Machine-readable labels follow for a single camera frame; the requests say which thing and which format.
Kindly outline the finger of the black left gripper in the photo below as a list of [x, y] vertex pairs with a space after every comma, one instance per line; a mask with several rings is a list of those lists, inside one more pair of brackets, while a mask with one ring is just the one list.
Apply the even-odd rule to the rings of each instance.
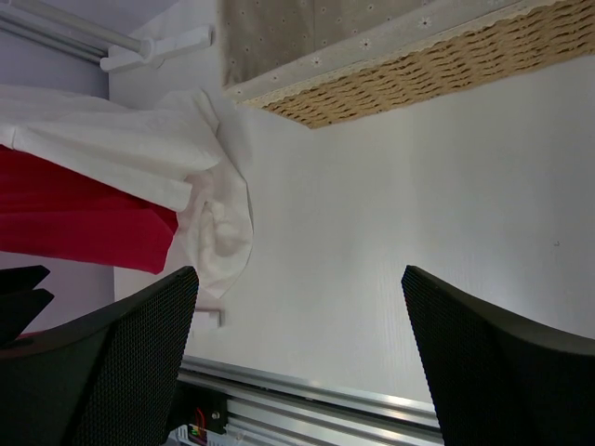
[[39, 285], [50, 271], [41, 265], [1, 270], [1, 346], [15, 341], [54, 296]]

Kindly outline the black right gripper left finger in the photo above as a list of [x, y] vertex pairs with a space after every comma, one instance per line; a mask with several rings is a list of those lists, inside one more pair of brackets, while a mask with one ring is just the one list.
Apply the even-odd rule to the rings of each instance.
[[192, 267], [1, 348], [4, 445], [160, 445], [199, 281]]

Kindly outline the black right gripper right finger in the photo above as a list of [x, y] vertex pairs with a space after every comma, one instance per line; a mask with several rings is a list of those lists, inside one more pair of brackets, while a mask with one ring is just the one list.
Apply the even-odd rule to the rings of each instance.
[[591, 445], [594, 342], [418, 267], [403, 295], [447, 445]]

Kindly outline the red t shirt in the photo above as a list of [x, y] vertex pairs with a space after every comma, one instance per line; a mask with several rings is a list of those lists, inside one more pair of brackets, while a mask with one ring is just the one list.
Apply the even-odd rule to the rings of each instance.
[[175, 212], [67, 168], [1, 149], [1, 249], [157, 274]]

